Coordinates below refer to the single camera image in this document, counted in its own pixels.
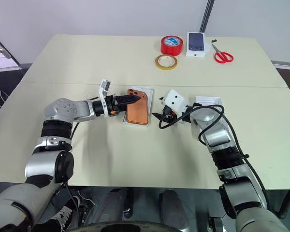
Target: shoe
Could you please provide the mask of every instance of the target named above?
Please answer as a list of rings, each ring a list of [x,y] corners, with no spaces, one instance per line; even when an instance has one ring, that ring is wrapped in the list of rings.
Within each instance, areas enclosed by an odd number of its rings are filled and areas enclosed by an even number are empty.
[[[81,202],[78,196],[73,196],[77,207]],[[51,219],[56,220],[61,227],[61,231],[66,231],[71,224],[73,211],[76,211],[76,206],[72,199],[69,199],[67,203],[56,213]]]

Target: yellow tape roll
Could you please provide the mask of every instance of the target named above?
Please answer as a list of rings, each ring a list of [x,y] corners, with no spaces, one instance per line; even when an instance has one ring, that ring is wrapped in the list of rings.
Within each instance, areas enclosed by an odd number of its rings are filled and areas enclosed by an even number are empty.
[[[160,55],[155,60],[156,66],[163,70],[170,70],[176,67],[177,59],[171,55]]]

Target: phone image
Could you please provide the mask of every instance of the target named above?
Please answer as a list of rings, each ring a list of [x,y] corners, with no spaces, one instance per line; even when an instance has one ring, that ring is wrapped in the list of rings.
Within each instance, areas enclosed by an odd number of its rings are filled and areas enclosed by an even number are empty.
[[[126,120],[129,123],[147,125],[148,124],[148,106],[146,93],[134,89],[128,89],[128,94],[141,97],[140,100],[133,104],[127,105]]]
[[[204,51],[203,34],[189,33],[188,47],[190,51]]]

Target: orange phone case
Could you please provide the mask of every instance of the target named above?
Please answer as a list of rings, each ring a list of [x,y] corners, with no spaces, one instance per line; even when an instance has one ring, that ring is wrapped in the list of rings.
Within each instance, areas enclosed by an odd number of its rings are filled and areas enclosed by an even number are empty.
[[[129,123],[147,125],[148,124],[148,106],[146,93],[134,89],[128,89],[128,94],[141,97],[136,103],[127,105],[126,120]]]

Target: tape roll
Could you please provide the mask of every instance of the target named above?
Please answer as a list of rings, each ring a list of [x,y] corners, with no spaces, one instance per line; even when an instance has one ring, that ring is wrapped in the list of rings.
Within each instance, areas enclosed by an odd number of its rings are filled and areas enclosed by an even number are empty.
[[[155,60],[156,66],[163,70],[170,70],[176,67],[177,59],[170,55],[160,55]]]
[[[176,35],[168,35],[161,39],[161,53],[178,56],[183,47],[183,40]]]

